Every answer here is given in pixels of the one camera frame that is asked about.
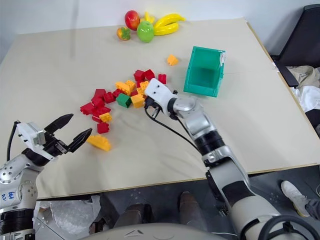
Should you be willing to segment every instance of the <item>pile of lego bricks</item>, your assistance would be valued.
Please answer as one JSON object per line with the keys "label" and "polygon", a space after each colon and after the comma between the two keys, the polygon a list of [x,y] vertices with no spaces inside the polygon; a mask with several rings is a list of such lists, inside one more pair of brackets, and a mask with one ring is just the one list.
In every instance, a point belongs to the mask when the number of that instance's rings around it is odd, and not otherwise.
{"label": "pile of lego bricks", "polygon": [[[109,122],[112,120],[111,109],[106,107],[106,104],[117,102],[125,108],[129,108],[131,104],[134,108],[141,108],[145,105],[145,90],[149,81],[155,77],[155,74],[151,69],[147,71],[136,70],[133,76],[135,82],[132,80],[116,82],[116,90],[113,92],[106,91],[105,89],[96,89],[91,102],[80,107],[80,111],[84,115],[91,115],[92,120],[97,122],[96,129],[99,134],[108,133],[110,130]],[[167,75],[159,74],[158,80],[166,84]],[[102,135],[92,135],[87,139],[87,142],[105,151],[111,149],[108,139]]]}

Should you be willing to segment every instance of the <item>yellow lego brick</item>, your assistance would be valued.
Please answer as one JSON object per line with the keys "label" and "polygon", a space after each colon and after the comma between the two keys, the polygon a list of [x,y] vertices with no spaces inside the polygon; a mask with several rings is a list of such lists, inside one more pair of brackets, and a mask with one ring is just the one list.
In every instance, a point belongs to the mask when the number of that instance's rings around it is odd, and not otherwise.
{"label": "yellow lego brick", "polygon": [[146,88],[148,87],[149,82],[148,81],[143,81],[140,83],[140,88],[145,92]]}
{"label": "yellow lego brick", "polygon": [[170,66],[176,65],[179,62],[179,60],[172,54],[169,55],[166,61]]}
{"label": "yellow lego brick", "polygon": [[99,118],[102,122],[110,122],[112,120],[112,116],[109,112],[99,115]]}
{"label": "yellow lego brick", "polygon": [[141,108],[145,105],[145,99],[144,96],[141,94],[137,94],[131,97],[131,101],[133,103],[133,106],[137,108]]}
{"label": "yellow lego brick", "polygon": [[146,97],[145,91],[141,87],[137,87],[136,91],[138,92],[138,94],[142,95],[144,98]]}
{"label": "yellow lego brick", "polygon": [[129,86],[130,88],[130,91],[133,92],[135,90],[135,87],[136,87],[136,83],[131,81],[131,80],[128,80],[125,82],[126,85]]}
{"label": "yellow lego brick", "polygon": [[92,144],[93,146],[105,150],[105,151],[110,151],[111,145],[108,141],[108,139],[104,136],[101,135],[96,135],[96,136],[89,136],[88,139],[86,140],[88,143]]}
{"label": "yellow lego brick", "polygon": [[117,89],[122,90],[124,92],[124,94],[130,96],[130,94],[131,94],[130,87],[127,84],[125,84],[124,82],[117,81],[115,83],[115,87]]}

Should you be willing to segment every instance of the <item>white table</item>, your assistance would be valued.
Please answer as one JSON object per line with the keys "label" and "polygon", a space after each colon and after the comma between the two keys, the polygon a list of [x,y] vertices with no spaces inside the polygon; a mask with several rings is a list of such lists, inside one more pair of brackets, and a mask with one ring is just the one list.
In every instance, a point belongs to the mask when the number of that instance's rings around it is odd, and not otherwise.
{"label": "white table", "polygon": [[[137,69],[168,76],[169,88],[183,93],[192,47],[226,50],[224,78],[217,98],[199,96],[226,144],[248,173],[317,164],[320,141],[269,56],[244,19],[184,22],[178,32],[142,43],[120,41],[116,26],[71,32],[19,35],[0,67],[0,154],[13,121],[45,127],[74,113],[56,132],[65,143],[94,128],[80,112],[96,88],[115,89],[115,82],[133,79]],[[180,60],[168,66],[169,54]],[[39,198],[62,197],[161,183],[202,179],[201,156],[187,142],[150,121],[142,108],[109,104],[113,121],[104,152],[84,144],[75,153],[47,164],[37,179]],[[183,133],[180,125],[159,119]],[[25,148],[16,137],[11,156]]]}

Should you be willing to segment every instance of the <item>green apple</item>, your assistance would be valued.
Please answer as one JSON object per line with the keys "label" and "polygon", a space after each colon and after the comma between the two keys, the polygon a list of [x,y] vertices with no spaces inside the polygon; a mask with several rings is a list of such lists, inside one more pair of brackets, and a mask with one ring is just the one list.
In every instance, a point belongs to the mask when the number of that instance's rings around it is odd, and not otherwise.
{"label": "green apple", "polygon": [[155,36],[154,26],[149,21],[142,21],[138,25],[136,34],[142,42],[149,43]]}

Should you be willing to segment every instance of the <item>green plastic bin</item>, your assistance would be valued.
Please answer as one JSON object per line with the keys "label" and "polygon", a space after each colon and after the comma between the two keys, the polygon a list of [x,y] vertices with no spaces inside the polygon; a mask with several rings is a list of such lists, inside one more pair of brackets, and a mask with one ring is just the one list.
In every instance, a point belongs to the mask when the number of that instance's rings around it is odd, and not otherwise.
{"label": "green plastic bin", "polygon": [[183,91],[216,97],[224,77],[225,54],[224,50],[194,46]]}

